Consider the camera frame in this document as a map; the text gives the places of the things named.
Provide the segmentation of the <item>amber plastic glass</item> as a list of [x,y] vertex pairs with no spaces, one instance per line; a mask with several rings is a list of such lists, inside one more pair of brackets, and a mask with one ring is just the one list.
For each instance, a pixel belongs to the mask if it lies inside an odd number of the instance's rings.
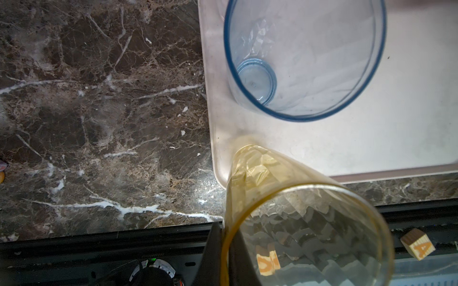
[[[241,234],[262,286],[387,286],[394,244],[384,217],[333,179],[259,145],[238,150],[227,182],[222,245]],[[280,266],[261,276],[255,247],[273,243]]]

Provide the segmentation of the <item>blue grey plastic glass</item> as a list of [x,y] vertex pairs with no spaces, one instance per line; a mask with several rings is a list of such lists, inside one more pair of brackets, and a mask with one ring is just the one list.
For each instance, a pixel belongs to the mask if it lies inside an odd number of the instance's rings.
[[290,122],[321,120],[372,80],[385,47],[384,1],[229,1],[229,87],[242,107]]

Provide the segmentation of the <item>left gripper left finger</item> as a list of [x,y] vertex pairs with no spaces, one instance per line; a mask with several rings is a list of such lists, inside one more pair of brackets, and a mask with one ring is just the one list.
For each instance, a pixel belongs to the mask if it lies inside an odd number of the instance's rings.
[[192,286],[219,286],[221,277],[222,229],[220,222],[211,225],[202,260]]

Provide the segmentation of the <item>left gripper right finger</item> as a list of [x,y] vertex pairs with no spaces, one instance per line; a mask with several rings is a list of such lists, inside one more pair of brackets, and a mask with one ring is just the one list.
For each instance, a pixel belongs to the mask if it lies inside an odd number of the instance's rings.
[[230,244],[229,285],[261,286],[242,235],[235,235]]

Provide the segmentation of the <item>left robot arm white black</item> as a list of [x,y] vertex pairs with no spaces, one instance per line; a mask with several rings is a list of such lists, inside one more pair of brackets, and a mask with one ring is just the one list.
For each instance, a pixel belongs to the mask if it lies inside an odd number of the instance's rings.
[[241,234],[231,243],[228,266],[220,261],[220,222],[148,229],[133,242],[146,243],[147,251],[132,271],[130,286],[220,286],[224,271],[229,274],[231,286],[261,283]]

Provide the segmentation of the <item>beige square tray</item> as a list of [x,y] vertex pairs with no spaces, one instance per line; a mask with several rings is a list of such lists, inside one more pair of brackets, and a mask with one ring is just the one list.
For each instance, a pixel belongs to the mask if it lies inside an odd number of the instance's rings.
[[225,187],[234,154],[278,151],[341,183],[458,169],[458,4],[387,1],[388,34],[375,76],[348,107],[293,123],[252,112],[231,95],[223,20],[199,1],[213,172]]

